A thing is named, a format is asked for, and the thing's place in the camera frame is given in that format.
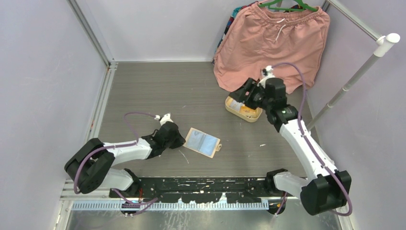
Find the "beige leather card holder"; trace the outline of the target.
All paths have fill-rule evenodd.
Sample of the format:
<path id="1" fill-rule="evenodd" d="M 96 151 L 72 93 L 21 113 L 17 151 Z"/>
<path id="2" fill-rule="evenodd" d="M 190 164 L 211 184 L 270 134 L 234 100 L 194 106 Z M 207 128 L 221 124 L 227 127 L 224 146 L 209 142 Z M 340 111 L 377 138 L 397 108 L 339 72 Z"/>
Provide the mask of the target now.
<path id="1" fill-rule="evenodd" d="M 206 157 L 213 158 L 222 147 L 220 142 L 219 138 L 191 127 L 183 146 Z"/>

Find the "orange credit card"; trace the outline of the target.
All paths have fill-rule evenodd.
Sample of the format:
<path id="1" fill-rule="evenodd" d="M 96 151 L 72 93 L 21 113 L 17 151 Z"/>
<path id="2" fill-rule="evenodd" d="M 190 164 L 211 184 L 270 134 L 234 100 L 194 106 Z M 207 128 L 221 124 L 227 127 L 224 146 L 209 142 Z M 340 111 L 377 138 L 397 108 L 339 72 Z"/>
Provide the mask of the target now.
<path id="1" fill-rule="evenodd" d="M 251 109 L 246 106 L 242 106 L 240 109 L 240 113 L 244 116 L 251 116 L 251 117 L 257 117 L 258 116 L 258 109 Z"/>

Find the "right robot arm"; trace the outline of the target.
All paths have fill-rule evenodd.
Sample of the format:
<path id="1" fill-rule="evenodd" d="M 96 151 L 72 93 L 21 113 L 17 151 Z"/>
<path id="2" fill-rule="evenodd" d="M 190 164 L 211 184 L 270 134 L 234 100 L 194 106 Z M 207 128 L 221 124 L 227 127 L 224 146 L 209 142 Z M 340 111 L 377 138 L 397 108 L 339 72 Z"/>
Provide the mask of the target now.
<path id="1" fill-rule="evenodd" d="M 281 79 L 268 78 L 264 83 L 249 78 L 229 96 L 248 108 L 261 108 L 268 122 L 288 142 L 302 164 L 307 178 L 286 169 L 268 172 L 264 187 L 270 196 L 282 192 L 300 199 L 308 214 L 314 216 L 348 206 L 352 213 L 349 190 L 351 176 L 339 171 L 305 128 L 299 111 L 287 103 L 286 87 Z"/>

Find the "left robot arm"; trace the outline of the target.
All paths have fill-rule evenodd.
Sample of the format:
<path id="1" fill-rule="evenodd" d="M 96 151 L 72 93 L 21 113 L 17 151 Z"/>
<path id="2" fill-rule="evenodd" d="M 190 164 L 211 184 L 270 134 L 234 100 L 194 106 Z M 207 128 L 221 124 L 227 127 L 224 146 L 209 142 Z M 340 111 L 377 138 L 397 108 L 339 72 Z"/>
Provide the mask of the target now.
<path id="1" fill-rule="evenodd" d="M 166 149 L 176 149 L 186 142 L 177 124 L 167 121 L 150 135 L 134 141 L 107 143 L 99 138 L 86 142 L 64 166 L 74 182 L 76 193 L 89 194 L 99 188 L 119 192 L 128 198 L 139 194 L 139 178 L 130 169 L 113 166 L 133 160 L 149 160 Z"/>

